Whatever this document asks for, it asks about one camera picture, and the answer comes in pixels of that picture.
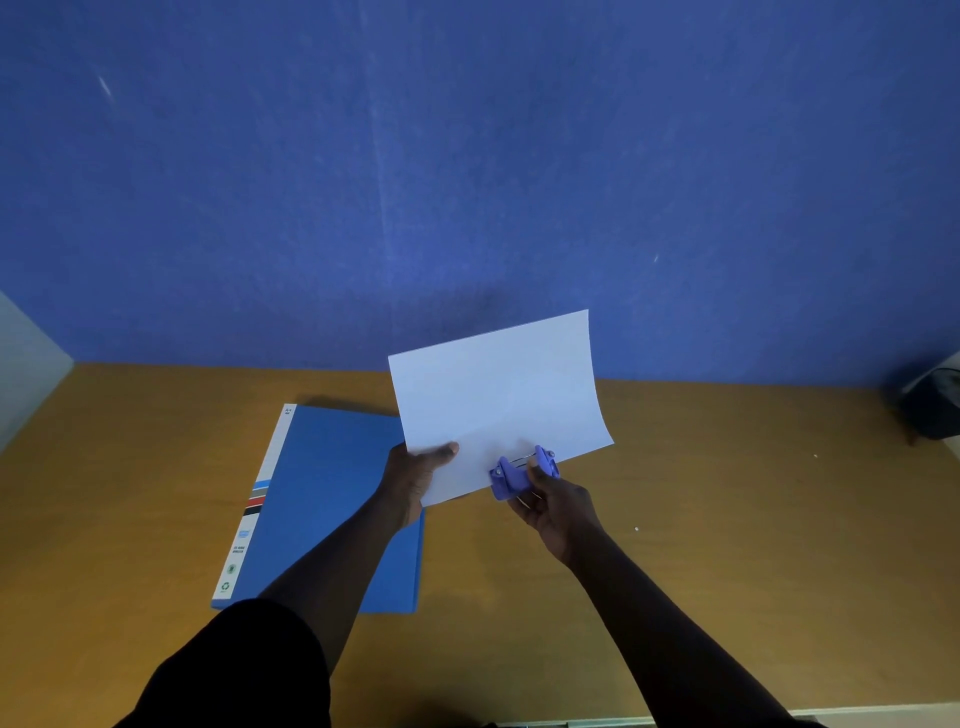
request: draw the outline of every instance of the forearm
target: forearm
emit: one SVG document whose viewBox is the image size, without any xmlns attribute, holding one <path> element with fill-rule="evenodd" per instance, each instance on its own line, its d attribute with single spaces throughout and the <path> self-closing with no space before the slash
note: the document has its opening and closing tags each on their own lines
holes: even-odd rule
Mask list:
<svg viewBox="0 0 960 728">
<path fill-rule="evenodd" d="M 788 713 L 685 615 L 602 529 L 573 540 L 569 565 L 658 726 L 758 725 Z"/>
<path fill-rule="evenodd" d="M 260 595 L 293 610 L 320 641 L 333 672 L 380 558 L 402 526 L 403 509 L 371 497 Z"/>
</svg>

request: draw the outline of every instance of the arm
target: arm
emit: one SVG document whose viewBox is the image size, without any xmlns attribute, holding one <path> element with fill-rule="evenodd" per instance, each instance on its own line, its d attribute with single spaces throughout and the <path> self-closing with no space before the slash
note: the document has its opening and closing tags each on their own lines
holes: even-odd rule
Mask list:
<svg viewBox="0 0 960 728">
<path fill-rule="evenodd" d="M 534 490 L 510 501 L 587 591 L 661 728 L 755 726 L 789 713 L 685 615 L 607 535 L 589 493 L 533 463 Z"/>
<path fill-rule="evenodd" d="M 450 462 L 459 446 L 450 443 L 411 455 L 400 443 L 390 451 L 383 479 L 359 511 L 304 554 L 261 598 L 292 610 L 320 641 L 333 672 L 347 643 L 360 602 L 387 544 L 400 528 L 420 517 L 420 499 L 433 472 Z"/>
</svg>

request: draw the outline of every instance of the wooden desk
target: wooden desk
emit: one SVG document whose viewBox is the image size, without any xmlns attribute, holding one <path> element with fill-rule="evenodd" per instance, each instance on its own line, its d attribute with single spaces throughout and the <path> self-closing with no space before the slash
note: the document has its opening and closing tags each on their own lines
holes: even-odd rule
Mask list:
<svg viewBox="0 0 960 728">
<path fill-rule="evenodd" d="M 617 445 L 564 475 L 788 707 L 960 698 L 945 447 L 908 447 L 866 391 L 599 391 Z M 211 617 L 280 405 L 316 397 L 395 406 L 384 374 L 76 368 L 0 456 L 5 724 L 133 705 Z M 361 617 L 333 692 L 341 727 L 647 713 L 579 586 L 486 492 L 428 512 L 420 610 Z"/>
</svg>

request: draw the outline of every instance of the paper sheet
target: paper sheet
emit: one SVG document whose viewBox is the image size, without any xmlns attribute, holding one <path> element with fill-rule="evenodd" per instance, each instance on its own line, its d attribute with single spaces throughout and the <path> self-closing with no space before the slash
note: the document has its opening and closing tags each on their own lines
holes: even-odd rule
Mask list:
<svg viewBox="0 0 960 728">
<path fill-rule="evenodd" d="M 586 311 L 389 359 L 407 448 L 460 443 L 423 505 L 489 487 L 501 455 L 513 460 L 541 445 L 559 462 L 613 444 L 593 383 Z"/>
</svg>

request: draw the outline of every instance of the black sleeve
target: black sleeve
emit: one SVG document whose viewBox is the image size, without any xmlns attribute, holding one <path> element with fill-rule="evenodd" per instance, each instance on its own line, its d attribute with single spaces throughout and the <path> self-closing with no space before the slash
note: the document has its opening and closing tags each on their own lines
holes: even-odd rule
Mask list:
<svg viewBox="0 0 960 728">
<path fill-rule="evenodd" d="M 153 725 L 330 725 L 324 651 L 286 607 L 227 607 L 156 669 L 118 728 Z"/>
</svg>

